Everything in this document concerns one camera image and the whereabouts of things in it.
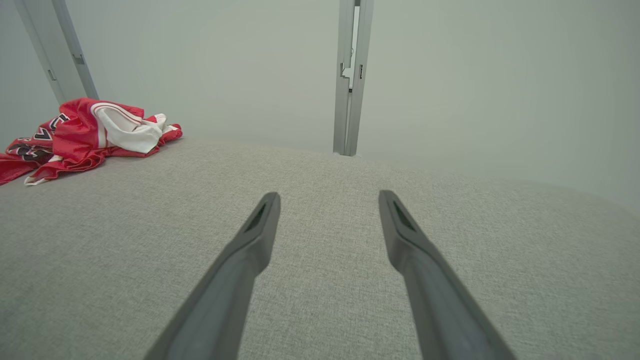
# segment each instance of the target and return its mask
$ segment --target white wall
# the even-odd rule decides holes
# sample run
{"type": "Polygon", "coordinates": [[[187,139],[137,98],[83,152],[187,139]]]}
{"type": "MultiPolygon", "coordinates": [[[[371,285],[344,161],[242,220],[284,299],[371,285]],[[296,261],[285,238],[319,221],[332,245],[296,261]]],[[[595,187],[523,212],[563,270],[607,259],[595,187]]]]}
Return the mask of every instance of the white wall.
{"type": "Polygon", "coordinates": [[[67,7],[101,99],[165,113],[185,136],[332,151],[338,0],[67,7]]]}
{"type": "Polygon", "coordinates": [[[12,0],[0,0],[0,151],[58,114],[58,101],[12,0]]]}
{"type": "Polygon", "coordinates": [[[378,1],[358,153],[640,213],[640,1],[378,1]]]}

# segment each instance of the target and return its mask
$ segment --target red and white garment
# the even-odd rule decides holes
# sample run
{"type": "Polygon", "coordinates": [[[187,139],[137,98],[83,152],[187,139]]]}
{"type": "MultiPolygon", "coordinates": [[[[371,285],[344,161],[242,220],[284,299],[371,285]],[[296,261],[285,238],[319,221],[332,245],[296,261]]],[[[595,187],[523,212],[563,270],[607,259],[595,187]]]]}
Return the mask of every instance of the red and white garment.
{"type": "Polygon", "coordinates": [[[40,125],[30,138],[18,138],[0,153],[0,185],[33,169],[26,185],[56,179],[62,172],[95,168],[108,156],[146,158],[182,136],[164,114],[143,119],[144,110],[115,102],[81,98],[60,106],[60,115],[40,125]]]}

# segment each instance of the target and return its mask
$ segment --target red fabric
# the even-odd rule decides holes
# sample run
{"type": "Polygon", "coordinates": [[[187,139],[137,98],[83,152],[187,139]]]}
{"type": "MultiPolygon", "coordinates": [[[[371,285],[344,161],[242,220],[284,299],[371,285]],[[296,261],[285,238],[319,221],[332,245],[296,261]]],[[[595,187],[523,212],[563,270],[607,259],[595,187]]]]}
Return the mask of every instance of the red fabric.
{"type": "MultiPolygon", "coordinates": [[[[60,106],[60,115],[38,127],[31,138],[18,138],[0,154],[0,185],[16,179],[37,168],[31,175],[36,179],[55,179],[62,172],[78,172],[95,168],[109,156],[136,156],[146,158],[160,150],[166,142],[182,136],[182,129],[162,135],[158,145],[146,154],[122,149],[117,146],[99,147],[98,120],[91,113],[96,100],[81,98],[60,106]],[[54,155],[63,159],[49,161],[54,155]]],[[[144,110],[110,102],[135,116],[144,117],[144,110]]],[[[157,122],[152,116],[147,121],[157,122]]]]}

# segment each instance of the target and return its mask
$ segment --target gray fabric surface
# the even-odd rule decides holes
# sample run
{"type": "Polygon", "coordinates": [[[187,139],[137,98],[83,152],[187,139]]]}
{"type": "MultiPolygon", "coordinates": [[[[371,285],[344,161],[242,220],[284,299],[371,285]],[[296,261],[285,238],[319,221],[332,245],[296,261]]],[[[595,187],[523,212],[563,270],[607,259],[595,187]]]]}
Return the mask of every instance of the gray fabric surface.
{"type": "Polygon", "coordinates": [[[640,220],[614,204],[183,138],[147,159],[0,186],[0,358],[141,358],[269,191],[282,213],[239,357],[418,358],[380,189],[400,196],[519,358],[640,357],[640,220]]]}

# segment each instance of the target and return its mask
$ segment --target gray carpet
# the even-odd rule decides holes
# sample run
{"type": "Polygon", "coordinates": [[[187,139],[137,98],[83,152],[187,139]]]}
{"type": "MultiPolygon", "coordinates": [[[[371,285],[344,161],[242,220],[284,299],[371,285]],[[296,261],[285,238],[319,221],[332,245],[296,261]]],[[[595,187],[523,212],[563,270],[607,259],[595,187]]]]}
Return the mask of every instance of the gray carpet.
{"type": "Polygon", "coordinates": [[[418,358],[380,189],[400,196],[519,358],[640,357],[640,220],[614,204],[183,138],[147,159],[0,186],[0,358],[141,358],[269,191],[282,214],[239,357],[418,358]]]}

